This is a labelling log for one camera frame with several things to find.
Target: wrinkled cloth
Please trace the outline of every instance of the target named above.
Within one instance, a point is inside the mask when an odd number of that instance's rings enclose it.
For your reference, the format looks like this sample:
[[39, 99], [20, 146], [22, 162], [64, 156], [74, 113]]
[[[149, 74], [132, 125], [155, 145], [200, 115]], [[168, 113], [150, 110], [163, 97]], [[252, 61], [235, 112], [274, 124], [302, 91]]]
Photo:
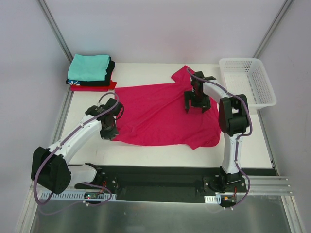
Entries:
[[141, 146], [187, 144], [192, 149], [218, 144], [221, 130], [216, 102], [211, 99], [205, 113], [194, 107], [185, 111], [184, 91], [192, 90], [186, 68], [172, 75], [175, 83], [115, 89], [124, 105], [115, 141]]

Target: white plastic basket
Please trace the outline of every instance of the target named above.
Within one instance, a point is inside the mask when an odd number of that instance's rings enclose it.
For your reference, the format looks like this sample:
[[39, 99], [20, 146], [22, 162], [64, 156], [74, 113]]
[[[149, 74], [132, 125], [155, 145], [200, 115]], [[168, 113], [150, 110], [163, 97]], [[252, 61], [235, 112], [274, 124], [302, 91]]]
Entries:
[[219, 61], [222, 84], [233, 94], [245, 94], [249, 108], [276, 104], [276, 96], [263, 63], [255, 58], [224, 58]]

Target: red shirt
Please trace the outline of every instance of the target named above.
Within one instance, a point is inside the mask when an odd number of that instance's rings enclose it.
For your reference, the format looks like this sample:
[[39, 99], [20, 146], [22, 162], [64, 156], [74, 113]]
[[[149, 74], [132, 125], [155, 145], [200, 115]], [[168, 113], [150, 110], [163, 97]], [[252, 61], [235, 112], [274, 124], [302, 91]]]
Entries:
[[205, 113], [194, 107], [185, 111], [184, 91], [192, 90], [186, 68], [172, 75], [175, 83], [115, 89], [124, 105], [115, 141], [141, 146], [187, 144], [192, 149], [218, 144], [221, 130], [216, 102], [210, 99], [211, 108]]

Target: folded teal towel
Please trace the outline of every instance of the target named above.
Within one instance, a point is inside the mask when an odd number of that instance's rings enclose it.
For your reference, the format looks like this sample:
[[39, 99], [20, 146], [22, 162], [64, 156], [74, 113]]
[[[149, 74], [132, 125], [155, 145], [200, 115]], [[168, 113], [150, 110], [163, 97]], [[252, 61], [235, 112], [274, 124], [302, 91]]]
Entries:
[[68, 79], [103, 81], [109, 64], [108, 55], [81, 56], [76, 54], [68, 70]]

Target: white wall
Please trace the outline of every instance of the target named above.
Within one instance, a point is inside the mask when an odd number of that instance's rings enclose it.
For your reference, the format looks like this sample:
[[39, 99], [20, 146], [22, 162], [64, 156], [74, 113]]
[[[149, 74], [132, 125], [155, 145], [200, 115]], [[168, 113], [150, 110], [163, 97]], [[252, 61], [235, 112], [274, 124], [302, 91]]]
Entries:
[[311, 232], [311, 1], [296, 0], [260, 59], [278, 103], [262, 110], [281, 175]]
[[0, 1], [0, 232], [15, 231], [33, 151], [51, 142], [69, 62], [35, 0]]
[[252, 57], [284, 0], [46, 0], [72, 54], [217, 64]]

